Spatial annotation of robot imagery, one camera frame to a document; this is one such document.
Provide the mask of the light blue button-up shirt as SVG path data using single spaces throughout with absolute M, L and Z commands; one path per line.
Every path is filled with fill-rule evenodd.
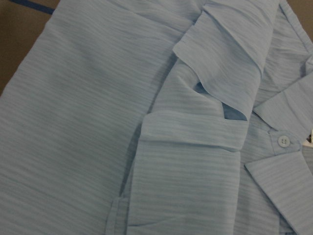
M 285 0 L 63 0 L 0 98 L 0 232 L 310 235 L 312 127 Z

